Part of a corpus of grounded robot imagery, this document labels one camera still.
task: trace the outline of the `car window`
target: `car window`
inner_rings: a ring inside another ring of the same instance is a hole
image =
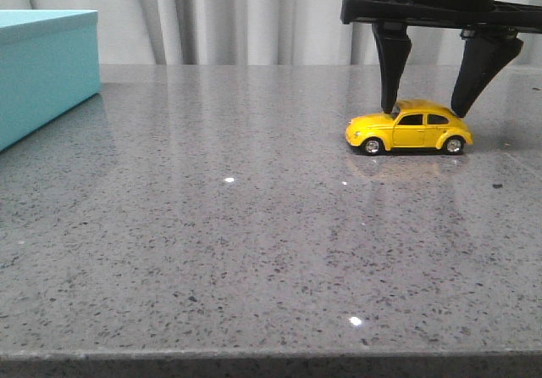
[[[422,114],[407,115],[401,118],[398,125],[421,125],[423,123]]]
[[[430,125],[444,125],[448,124],[448,119],[442,115],[429,114],[427,118],[427,123]]]

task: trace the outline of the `gray countertop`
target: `gray countertop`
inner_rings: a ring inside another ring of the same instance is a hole
[[[1,359],[542,354],[541,69],[489,85],[459,157],[346,144],[378,66],[102,82],[0,153]]]

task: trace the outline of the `yellow toy car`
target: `yellow toy car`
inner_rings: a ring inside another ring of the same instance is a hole
[[[397,101],[391,114],[354,118],[346,127],[346,140],[367,155],[393,148],[436,148],[445,153],[463,153],[473,143],[467,125],[448,108],[428,100]]]

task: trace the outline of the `speckled countertop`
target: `speckled countertop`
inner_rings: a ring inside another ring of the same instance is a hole
[[[542,354],[541,69],[491,83],[460,157],[350,149],[377,66],[102,82],[0,153],[0,359]]]

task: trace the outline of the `turquoise box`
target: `turquoise box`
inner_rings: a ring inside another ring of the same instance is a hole
[[[0,150],[100,87],[96,11],[0,10]]]

